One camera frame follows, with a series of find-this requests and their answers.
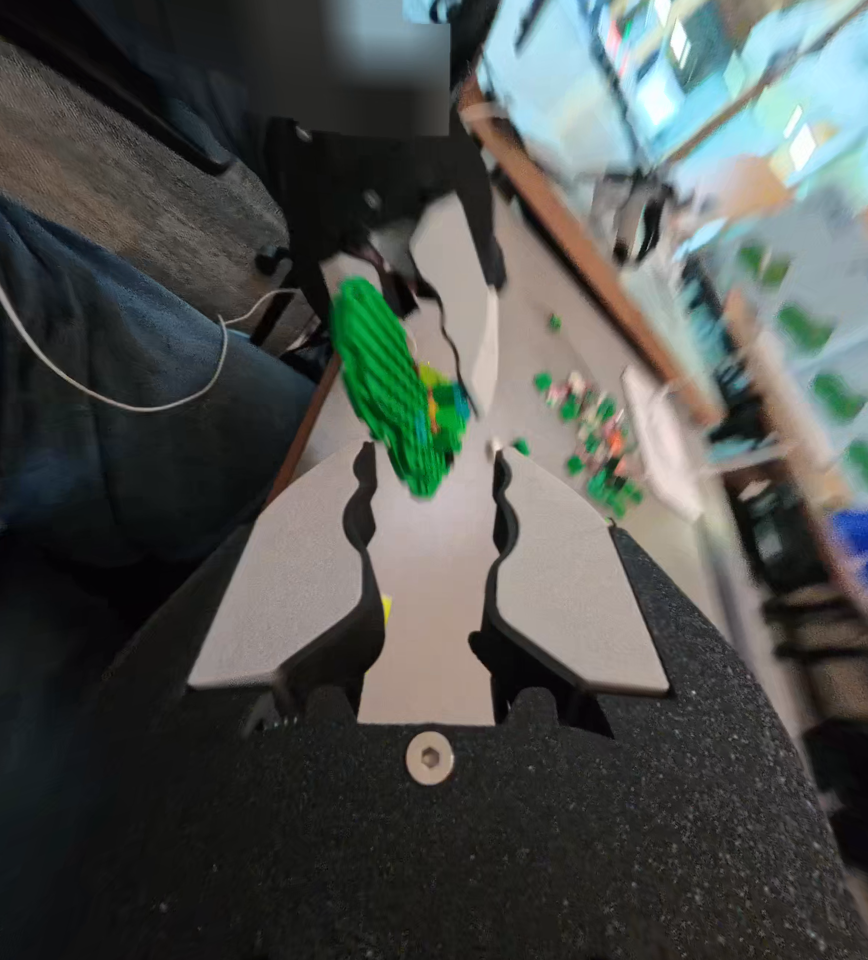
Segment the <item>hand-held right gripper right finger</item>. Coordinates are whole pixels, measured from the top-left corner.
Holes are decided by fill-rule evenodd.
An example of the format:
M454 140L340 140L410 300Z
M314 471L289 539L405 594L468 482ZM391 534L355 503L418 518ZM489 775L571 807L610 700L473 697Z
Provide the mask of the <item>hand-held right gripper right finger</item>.
M670 681L606 520L517 450L495 457L493 542L477 659L569 693L662 698Z

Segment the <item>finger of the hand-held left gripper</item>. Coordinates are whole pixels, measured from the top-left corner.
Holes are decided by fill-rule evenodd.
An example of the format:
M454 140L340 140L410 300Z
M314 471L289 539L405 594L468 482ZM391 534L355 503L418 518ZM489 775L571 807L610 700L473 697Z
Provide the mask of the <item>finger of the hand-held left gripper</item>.
M340 293L343 283L352 278L361 278L382 295L394 313L403 312L403 303L395 281L397 276L389 270L383 258L363 258L344 251L320 261L320 272L329 298L333 301Z
M499 372L499 296L485 280L456 194L424 211L410 241L418 274L440 301L442 336L476 415L488 414Z

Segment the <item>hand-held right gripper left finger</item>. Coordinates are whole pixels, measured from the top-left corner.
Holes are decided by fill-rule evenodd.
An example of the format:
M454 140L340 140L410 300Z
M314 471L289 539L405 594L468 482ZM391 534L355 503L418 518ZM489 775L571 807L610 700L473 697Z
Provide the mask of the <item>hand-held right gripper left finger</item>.
M385 639L369 557L376 448L333 454L287 486L254 524L188 685L308 691L361 682Z

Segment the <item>green lego build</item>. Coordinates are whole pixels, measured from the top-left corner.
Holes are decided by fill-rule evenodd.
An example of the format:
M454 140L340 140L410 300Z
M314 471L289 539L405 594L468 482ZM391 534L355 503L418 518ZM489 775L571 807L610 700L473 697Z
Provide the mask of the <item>green lego build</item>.
M409 493L431 499L462 452L473 412L467 391L416 360L405 325L366 278L341 282L331 335L354 414Z

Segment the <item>pile of green lego bricks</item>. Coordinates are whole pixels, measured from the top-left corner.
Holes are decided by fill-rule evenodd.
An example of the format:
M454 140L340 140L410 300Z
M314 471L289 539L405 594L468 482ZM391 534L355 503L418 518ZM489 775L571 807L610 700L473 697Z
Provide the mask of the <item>pile of green lego bricks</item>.
M565 482L609 523L628 519L644 501L620 389L596 372L558 315L504 313L494 414L501 443Z

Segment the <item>white stand base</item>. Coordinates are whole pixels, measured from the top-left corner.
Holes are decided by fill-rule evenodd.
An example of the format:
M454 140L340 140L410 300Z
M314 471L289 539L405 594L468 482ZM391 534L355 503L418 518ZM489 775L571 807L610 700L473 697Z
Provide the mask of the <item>white stand base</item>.
M638 366L620 376L646 484L654 497L688 524L704 514L701 473L666 388Z

